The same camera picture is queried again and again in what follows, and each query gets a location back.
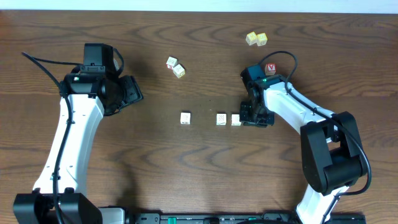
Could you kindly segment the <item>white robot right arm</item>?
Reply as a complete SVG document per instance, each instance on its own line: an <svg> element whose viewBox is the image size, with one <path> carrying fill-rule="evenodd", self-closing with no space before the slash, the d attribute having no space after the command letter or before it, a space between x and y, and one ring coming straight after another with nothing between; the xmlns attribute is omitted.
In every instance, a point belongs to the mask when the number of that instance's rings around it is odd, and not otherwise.
<svg viewBox="0 0 398 224"><path fill-rule="evenodd" d="M302 169L308 182L295 212L300 223L325 223L348 188L371 175L354 117L325 110L298 93L280 75L241 75L249 101L241 103L240 120L266 127L277 114L300 135Z"/></svg>

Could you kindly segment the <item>blue letter X block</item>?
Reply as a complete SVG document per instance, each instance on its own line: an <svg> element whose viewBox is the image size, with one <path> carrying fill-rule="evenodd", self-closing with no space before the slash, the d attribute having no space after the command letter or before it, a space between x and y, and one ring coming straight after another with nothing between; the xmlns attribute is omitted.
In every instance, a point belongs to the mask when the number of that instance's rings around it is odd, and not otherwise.
<svg viewBox="0 0 398 224"><path fill-rule="evenodd" d="M218 113L216 115L216 125L225 126L227 123L227 115L225 113Z"/></svg>

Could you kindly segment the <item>red edged wooden block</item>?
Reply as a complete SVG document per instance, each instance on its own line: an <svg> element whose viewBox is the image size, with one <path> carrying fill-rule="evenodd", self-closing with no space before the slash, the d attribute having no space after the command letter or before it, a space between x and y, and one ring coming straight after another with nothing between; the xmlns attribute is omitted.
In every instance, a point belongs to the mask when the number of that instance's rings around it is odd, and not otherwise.
<svg viewBox="0 0 398 224"><path fill-rule="evenodd" d="M231 115L231 125L232 126L240 126L242 122L240 121L239 114L232 114Z"/></svg>

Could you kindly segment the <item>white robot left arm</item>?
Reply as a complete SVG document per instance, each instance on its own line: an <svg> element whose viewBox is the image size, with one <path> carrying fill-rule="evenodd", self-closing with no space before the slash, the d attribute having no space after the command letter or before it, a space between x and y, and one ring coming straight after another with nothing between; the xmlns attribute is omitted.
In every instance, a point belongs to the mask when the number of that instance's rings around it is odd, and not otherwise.
<svg viewBox="0 0 398 224"><path fill-rule="evenodd" d="M29 194L17 194L13 212L19 223L131 223L123 207L97 207L87 198L86 178L100 121L142 100L132 76L108 78L68 74L61 82L57 131L45 167Z"/></svg>

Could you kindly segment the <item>green edged wooden block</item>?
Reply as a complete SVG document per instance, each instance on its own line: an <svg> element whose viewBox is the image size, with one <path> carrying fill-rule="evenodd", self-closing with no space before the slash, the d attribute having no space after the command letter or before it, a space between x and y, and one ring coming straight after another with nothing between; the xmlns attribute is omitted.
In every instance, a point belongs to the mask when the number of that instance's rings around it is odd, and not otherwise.
<svg viewBox="0 0 398 224"><path fill-rule="evenodd" d="M191 121L191 113L189 112L181 112L180 114L180 124L190 124Z"/></svg>

